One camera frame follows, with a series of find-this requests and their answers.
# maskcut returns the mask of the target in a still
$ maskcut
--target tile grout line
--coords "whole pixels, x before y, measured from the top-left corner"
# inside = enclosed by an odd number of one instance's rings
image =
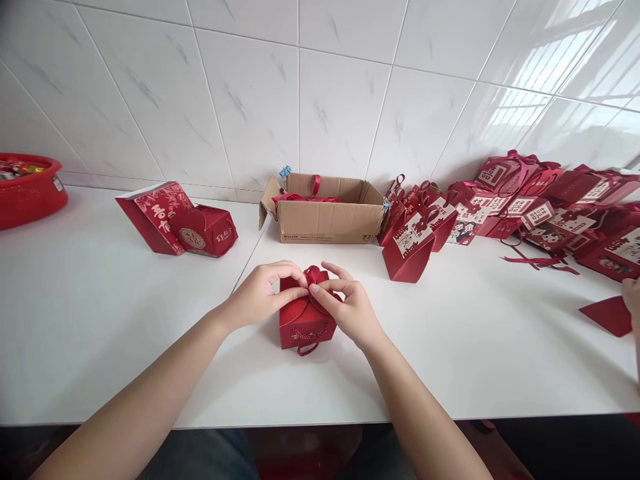
[[[405,20],[407,18],[407,10],[409,9],[409,0],[405,4],[405,12],[402,15],[402,22],[400,23],[400,32],[398,32],[398,40],[395,43],[395,50],[393,51],[393,58],[391,59],[391,68],[389,68],[389,76],[387,78],[387,86],[385,88],[385,94],[382,97],[382,105],[380,105],[380,114],[378,115],[378,122],[375,124],[375,132],[373,133],[373,140],[371,141],[371,150],[369,151],[369,160],[367,161],[367,168],[365,168],[364,180],[367,179],[369,174],[369,166],[371,165],[371,158],[373,156],[373,148],[375,147],[375,138],[378,136],[378,128],[380,128],[380,122],[382,120],[382,112],[385,109],[385,102],[387,101],[387,93],[389,92],[389,84],[391,83],[391,76],[393,75],[393,68],[395,64],[395,58],[398,55],[398,47],[400,46],[400,38],[402,38],[402,29],[405,26]]]
[[[71,2],[71,0],[50,0],[50,1],[55,1],[55,2],[58,2],[58,3],[66,3],[66,4],[69,4],[69,5],[75,5],[74,3]],[[620,8],[620,6],[622,5],[623,2],[624,2],[624,0],[622,0],[621,3],[618,5],[618,7],[616,7],[616,10],[618,8]],[[514,2],[514,4],[512,5],[511,10],[509,11],[509,14],[507,16],[507,20],[510,18],[511,12],[515,8],[515,4],[516,3],[517,3],[517,1]],[[142,15],[136,15],[134,13],[124,13],[124,12],[119,12],[119,11],[115,11],[115,10],[109,10],[109,9],[102,8],[102,7],[94,7],[94,6],[90,6],[90,5],[80,5],[80,6],[82,8],[86,8],[86,9],[100,10],[100,11],[105,11],[105,12],[108,12],[108,13],[115,13],[115,14],[118,14],[118,15],[126,15],[126,16],[130,16],[130,17],[136,17],[136,18],[140,18],[140,19],[143,19],[143,20],[156,21],[156,22],[160,22],[160,23],[168,23],[170,25],[176,25],[176,26],[179,26],[179,27],[186,27],[186,28],[193,28],[194,30],[202,30],[202,31],[205,31],[205,32],[217,33],[219,35],[230,35],[232,37],[239,37],[239,38],[262,41],[262,42],[267,42],[267,43],[275,43],[277,45],[283,45],[283,46],[286,46],[286,47],[296,48],[296,45],[292,45],[290,43],[278,42],[278,41],[275,41],[275,40],[264,40],[264,39],[260,39],[260,38],[256,38],[256,37],[248,37],[246,35],[238,35],[236,33],[222,32],[222,31],[218,31],[218,30],[207,29],[207,28],[204,28],[204,27],[196,27],[196,26],[192,26],[192,25],[185,25],[184,23],[172,22],[172,21],[168,21],[168,20],[154,19],[154,18],[144,17]],[[386,63],[386,62],[381,62],[381,61],[378,61],[378,60],[364,59],[364,58],[360,58],[360,57],[355,57],[353,55],[345,55],[345,54],[342,54],[342,53],[327,52],[327,51],[324,51],[324,50],[318,50],[318,49],[313,49],[313,48],[309,48],[309,47],[300,47],[300,46],[298,46],[298,48],[299,49],[303,49],[303,50],[315,51],[315,52],[319,52],[319,53],[325,53],[327,55],[336,55],[338,57],[350,58],[350,59],[361,60],[361,61],[368,61],[368,62],[372,62],[372,63],[378,63],[380,65],[390,65],[390,66],[401,68],[401,69],[413,70],[413,71],[418,71],[418,72],[423,72],[423,73],[430,73],[432,75],[441,75],[443,77],[450,77],[450,78],[468,80],[468,81],[472,81],[472,82],[476,82],[477,81],[477,82],[480,82],[480,83],[484,83],[486,85],[494,85],[496,87],[504,87],[504,88],[514,89],[514,90],[521,90],[521,91],[532,92],[532,93],[540,93],[542,95],[553,95],[553,94],[548,93],[548,92],[543,92],[543,91],[538,91],[538,90],[528,90],[528,89],[524,89],[524,88],[520,88],[520,87],[514,87],[514,86],[511,86],[511,85],[504,85],[502,83],[494,83],[494,82],[490,82],[490,81],[480,80],[479,79],[481,74],[482,74],[482,71],[484,70],[484,68],[486,66],[486,63],[489,60],[489,57],[490,57],[491,53],[493,52],[493,49],[494,49],[494,47],[495,47],[500,35],[502,34],[502,30],[504,30],[504,27],[506,26],[507,20],[505,20],[505,23],[504,23],[504,25],[502,26],[502,28],[500,30],[500,34],[498,34],[498,37],[496,38],[496,42],[494,42],[494,44],[493,44],[493,46],[491,48],[491,51],[489,52],[489,55],[487,56],[487,59],[485,60],[485,64],[483,65],[483,68],[481,69],[480,74],[478,74],[478,77],[476,79],[467,78],[467,77],[461,77],[459,75],[452,75],[450,73],[442,73],[442,72],[436,72],[436,71],[432,71],[432,70],[423,70],[423,69],[418,69],[418,68],[414,68],[414,67],[406,67],[406,66],[402,66],[402,65],[395,65],[395,61],[393,63]],[[592,105],[604,105],[606,107],[611,107],[611,105],[606,105],[604,103],[598,103],[598,102],[588,101],[588,100],[584,100],[584,99],[574,99],[574,98],[571,98],[571,97],[563,97],[560,94],[556,94],[555,96],[560,97],[560,98],[564,98],[566,100],[578,101],[578,102],[583,102],[583,103],[590,103]],[[618,109],[624,110],[624,111],[640,113],[640,110],[633,110],[633,109],[626,108],[626,107],[612,107],[612,108],[618,108]]]
[[[187,2],[187,11],[189,12],[189,19],[191,23],[193,23],[193,18],[191,17],[191,9],[189,8],[189,2]],[[233,188],[235,189],[235,180],[233,178],[233,172],[231,170],[231,162],[229,162],[229,154],[227,153],[227,145],[225,144],[225,138],[222,135],[222,127],[220,127],[220,118],[218,118],[218,112],[215,110],[215,102],[213,101],[213,93],[211,92],[211,84],[209,83],[209,76],[207,74],[207,69],[205,68],[205,61],[202,60],[202,52],[200,51],[200,40],[198,40],[198,34],[195,31],[195,27],[191,27],[191,31],[193,36],[195,37],[195,46],[198,50],[198,58],[200,58],[200,66],[202,66],[202,72],[205,74],[205,82],[207,83],[207,91],[209,92],[209,99],[211,100],[211,108],[213,108],[213,116],[215,117],[215,122],[218,125],[218,134],[220,135],[220,142],[222,142],[222,149],[225,152],[225,160],[227,161],[227,168],[229,169],[229,176],[231,177],[231,182],[233,184]]]
[[[300,173],[300,0],[298,0],[298,173]]]
[[[7,71],[9,72],[9,74],[16,80],[16,82],[18,82],[18,85],[20,85],[20,88],[22,88],[22,90],[24,90],[26,92],[26,94],[29,96],[29,98],[31,99],[31,101],[34,103],[34,105],[36,107],[38,107],[38,110],[40,110],[40,112],[42,112],[42,114],[45,116],[45,118],[48,120],[48,122],[51,124],[51,126],[56,130],[56,132],[58,132],[58,134],[60,135],[60,137],[62,138],[62,140],[64,140],[64,142],[67,144],[67,146],[71,149],[72,152],[74,152],[75,156],[78,157],[78,160],[80,160],[80,163],[82,163],[82,165],[84,165],[84,167],[87,169],[86,175],[90,175],[91,174],[91,170],[89,170],[89,167],[87,166],[87,164],[85,163],[85,161],[82,159],[82,157],[80,155],[78,155],[78,152],[76,152],[76,150],[71,146],[71,144],[69,143],[69,141],[67,140],[67,138],[62,134],[62,132],[60,131],[60,129],[56,126],[56,124],[53,122],[53,120],[51,120],[51,118],[49,118],[49,116],[45,113],[44,110],[42,110],[42,107],[40,106],[40,104],[38,102],[36,102],[35,98],[33,98],[32,94],[29,92],[29,90],[27,90],[27,88],[24,86],[24,84],[20,81],[20,79],[18,77],[16,77],[16,75],[14,74],[14,72],[9,68],[9,66],[7,65],[7,62],[5,62],[2,58],[0,58],[0,62],[2,62],[2,64],[6,67]]]
[[[129,107],[129,104],[127,103],[127,100],[125,99],[125,96],[122,94],[122,90],[120,90],[120,86],[115,81],[115,78],[113,77],[113,74],[111,73],[111,70],[109,69],[109,66],[107,65],[107,62],[105,61],[105,58],[102,56],[102,52],[100,52],[100,49],[98,48],[98,44],[93,39],[93,35],[91,34],[87,24],[85,23],[84,18],[82,18],[82,15],[80,15],[80,10],[78,10],[78,6],[76,4],[72,4],[72,5],[73,5],[73,8],[75,8],[75,12],[78,15],[78,18],[80,18],[80,21],[82,22],[82,25],[84,26],[85,30],[87,31],[87,34],[89,35],[89,38],[91,39],[91,42],[92,42],[96,52],[98,52],[98,56],[100,57],[100,60],[102,60],[102,63],[104,64],[105,68],[107,69],[107,72],[109,74],[109,77],[111,78],[111,81],[115,85],[115,88],[118,90],[118,93],[120,94],[120,98],[122,98],[122,102],[124,102],[124,104],[125,104],[125,106],[127,108],[127,111],[129,112],[129,114],[131,116],[131,119],[133,120],[133,124],[138,129],[138,132],[140,133],[140,136],[142,137],[142,140],[145,142],[145,145],[147,146],[147,150],[149,151],[149,154],[151,155],[151,158],[153,159],[153,162],[155,163],[155,166],[158,168],[158,171],[160,172],[160,175],[162,175],[162,179],[164,181],[166,181],[167,178],[165,177],[165,174],[162,171],[162,168],[160,168],[160,164],[158,164],[158,160],[155,158],[155,155],[151,151],[151,147],[149,146],[149,143],[147,142],[147,139],[145,138],[144,134],[142,133],[142,130],[140,130],[140,126],[138,125],[138,122],[136,121],[135,117],[133,116],[133,112],[131,111],[131,108]]]

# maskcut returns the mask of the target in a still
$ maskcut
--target red heart-shaped box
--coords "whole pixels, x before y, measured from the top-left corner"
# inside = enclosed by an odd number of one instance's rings
[[[185,250],[198,255],[222,257],[238,238],[231,214],[206,205],[176,212],[169,224]]]
[[[313,283],[329,280],[329,273],[320,271],[313,280]],[[298,282],[292,277],[280,280],[280,291],[298,286]],[[336,299],[342,301],[336,293],[330,293]],[[331,340],[335,328],[336,324],[333,317],[311,295],[293,300],[280,309],[280,344],[282,350],[298,347],[298,354],[306,355],[315,350],[319,342]],[[306,352],[301,352],[303,347],[308,347],[312,344],[315,344],[313,348]]]

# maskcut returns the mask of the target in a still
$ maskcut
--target cartoon couple illustration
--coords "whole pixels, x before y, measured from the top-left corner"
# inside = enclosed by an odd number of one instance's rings
[[[476,222],[459,221],[456,222],[453,230],[449,234],[448,243],[458,243],[459,245],[466,245],[471,241],[471,238],[475,236]]]

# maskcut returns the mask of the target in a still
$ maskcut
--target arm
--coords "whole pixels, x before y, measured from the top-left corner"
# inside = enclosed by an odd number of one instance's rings
[[[634,279],[622,280],[622,298],[625,300],[627,310],[631,314],[631,328],[635,340],[635,361],[638,368],[638,377],[640,378],[640,281]],[[638,393],[640,393],[640,383],[638,384]]]
[[[365,354],[416,476],[490,479],[467,438],[382,330],[363,286],[336,265],[323,262],[322,266],[340,279],[310,285],[309,291]],[[344,303],[328,289],[343,292]]]
[[[275,295],[284,277],[300,287]],[[136,478],[160,448],[200,377],[234,330],[263,320],[307,294],[292,262],[260,265],[224,303],[208,312],[36,470],[33,479]]]

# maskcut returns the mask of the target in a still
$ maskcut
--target gold pattern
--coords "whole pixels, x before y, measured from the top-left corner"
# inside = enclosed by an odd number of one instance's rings
[[[191,229],[180,229],[180,236],[193,248],[202,249],[205,247],[204,239]]]

